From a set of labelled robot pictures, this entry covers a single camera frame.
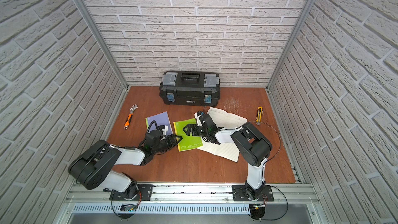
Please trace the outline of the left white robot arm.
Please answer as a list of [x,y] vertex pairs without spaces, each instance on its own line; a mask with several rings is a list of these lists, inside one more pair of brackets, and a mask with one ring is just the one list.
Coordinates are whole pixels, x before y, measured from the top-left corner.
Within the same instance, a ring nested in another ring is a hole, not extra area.
[[87,190],[100,187],[105,192],[116,192],[131,200],[138,194],[136,180],[114,171],[113,167],[126,164],[145,166],[154,156],[176,147],[183,137],[167,135],[167,130],[166,126],[152,121],[137,147],[116,146],[99,140],[71,163],[68,173]]

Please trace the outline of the green cover notebook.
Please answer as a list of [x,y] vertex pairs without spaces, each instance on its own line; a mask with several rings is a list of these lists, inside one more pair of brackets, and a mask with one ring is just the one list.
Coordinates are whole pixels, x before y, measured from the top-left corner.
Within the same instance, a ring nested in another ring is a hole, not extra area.
[[196,149],[199,147],[203,146],[203,142],[201,137],[199,136],[191,136],[187,135],[184,131],[183,128],[187,126],[188,124],[197,124],[197,121],[195,118],[184,120],[184,121],[177,121],[174,122],[174,129],[175,129],[175,134],[178,136],[182,136],[182,140],[178,143],[178,150],[179,151],[187,151],[187,150],[192,150]]

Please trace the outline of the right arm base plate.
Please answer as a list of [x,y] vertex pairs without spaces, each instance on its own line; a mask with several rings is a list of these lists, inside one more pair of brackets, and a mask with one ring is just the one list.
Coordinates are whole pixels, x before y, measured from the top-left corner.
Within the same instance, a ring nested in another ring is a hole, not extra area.
[[234,201],[274,201],[270,185],[262,185],[259,189],[253,189],[249,185],[233,185],[232,194]]

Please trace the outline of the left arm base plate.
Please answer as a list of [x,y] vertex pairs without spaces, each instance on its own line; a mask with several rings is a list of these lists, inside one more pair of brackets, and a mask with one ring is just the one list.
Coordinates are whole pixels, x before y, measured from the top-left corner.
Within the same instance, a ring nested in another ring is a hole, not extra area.
[[153,188],[153,184],[137,184],[125,192],[112,191],[109,199],[113,201],[149,201]]

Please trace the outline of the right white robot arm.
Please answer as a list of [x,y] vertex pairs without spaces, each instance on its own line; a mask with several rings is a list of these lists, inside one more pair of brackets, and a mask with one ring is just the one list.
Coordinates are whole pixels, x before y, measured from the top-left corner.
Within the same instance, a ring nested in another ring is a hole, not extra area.
[[216,145],[234,144],[248,163],[246,194],[253,200],[259,198],[266,186],[264,171],[272,143],[251,122],[220,124],[209,112],[201,111],[196,113],[195,119],[197,123],[185,125],[183,132]]

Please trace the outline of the purple cover notebook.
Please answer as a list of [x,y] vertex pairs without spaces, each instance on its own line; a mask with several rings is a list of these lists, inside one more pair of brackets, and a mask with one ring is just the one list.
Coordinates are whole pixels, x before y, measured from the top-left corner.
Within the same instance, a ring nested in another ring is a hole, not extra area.
[[169,115],[167,112],[163,112],[157,115],[153,115],[150,117],[146,118],[146,126],[147,128],[149,127],[150,123],[152,121],[155,121],[157,123],[158,126],[160,125],[164,125],[165,127],[167,127],[167,131],[165,132],[165,135],[171,135],[173,134],[173,130],[172,130],[172,125],[169,119]]

